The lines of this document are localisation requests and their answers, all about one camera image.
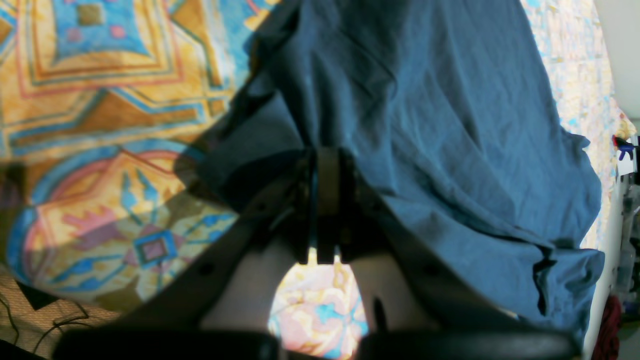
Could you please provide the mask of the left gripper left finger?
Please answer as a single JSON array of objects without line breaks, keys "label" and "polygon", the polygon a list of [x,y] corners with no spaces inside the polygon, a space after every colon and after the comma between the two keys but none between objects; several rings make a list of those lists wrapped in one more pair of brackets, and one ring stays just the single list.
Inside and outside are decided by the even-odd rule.
[{"label": "left gripper left finger", "polygon": [[316,155],[256,195],[238,220],[162,292],[105,326],[70,330],[55,360],[308,360],[268,330],[277,288],[307,260]]}]

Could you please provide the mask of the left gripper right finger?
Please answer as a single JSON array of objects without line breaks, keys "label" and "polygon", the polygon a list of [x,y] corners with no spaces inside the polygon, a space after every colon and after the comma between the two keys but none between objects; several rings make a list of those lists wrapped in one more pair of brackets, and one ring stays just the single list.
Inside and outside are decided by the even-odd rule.
[{"label": "left gripper right finger", "polygon": [[398,221],[342,149],[316,152],[318,264],[358,283],[369,333],[356,360],[578,360],[573,337],[499,310]]}]

